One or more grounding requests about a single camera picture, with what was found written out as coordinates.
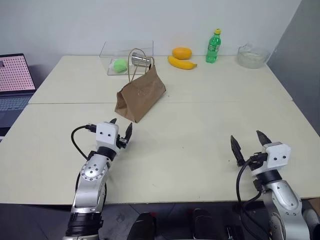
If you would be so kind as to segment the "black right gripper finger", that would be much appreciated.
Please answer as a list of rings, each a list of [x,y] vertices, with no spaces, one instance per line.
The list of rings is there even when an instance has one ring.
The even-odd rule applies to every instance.
[[[230,136],[230,144],[231,144],[231,150],[236,159],[237,166],[238,167],[243,166],[245,164],[245,160],[241,152],[241,147],[238,141],[232,135]]]
[[[272,143],[272,141],[262,131],[256,130],[256,133],[262,146]]]

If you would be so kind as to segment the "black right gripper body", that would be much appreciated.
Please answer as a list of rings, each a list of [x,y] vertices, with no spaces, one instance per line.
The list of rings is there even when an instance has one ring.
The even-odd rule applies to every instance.
[[[248,166],[251,171],[257,170],[263,166],[267,159],[268,154],[266,152],[255,152],[254,155],[248,159]]]

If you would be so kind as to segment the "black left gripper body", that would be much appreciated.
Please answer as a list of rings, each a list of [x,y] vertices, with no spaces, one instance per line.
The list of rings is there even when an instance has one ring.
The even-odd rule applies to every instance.
[[[118,149],[125,149],[127,147],[129,140],[127,138],[120,137],[120,135],[116,138],[116,146]]]

